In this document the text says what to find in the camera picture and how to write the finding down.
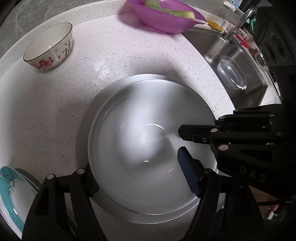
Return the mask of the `person's right hand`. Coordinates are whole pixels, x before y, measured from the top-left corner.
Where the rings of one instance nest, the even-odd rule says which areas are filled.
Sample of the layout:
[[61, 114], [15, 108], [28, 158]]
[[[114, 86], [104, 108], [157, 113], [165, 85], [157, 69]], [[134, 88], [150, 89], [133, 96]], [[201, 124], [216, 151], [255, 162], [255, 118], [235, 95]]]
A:
[[[267, 196], [267, 201], [271, 202], [271, 201], [276, 201], [278, 200], [276, 197], [273, 196]], [[275, 212], [278, 209], [279, 205], [269, 205], [267, 206], [267, 210], [271, 211], [271, 212]]]

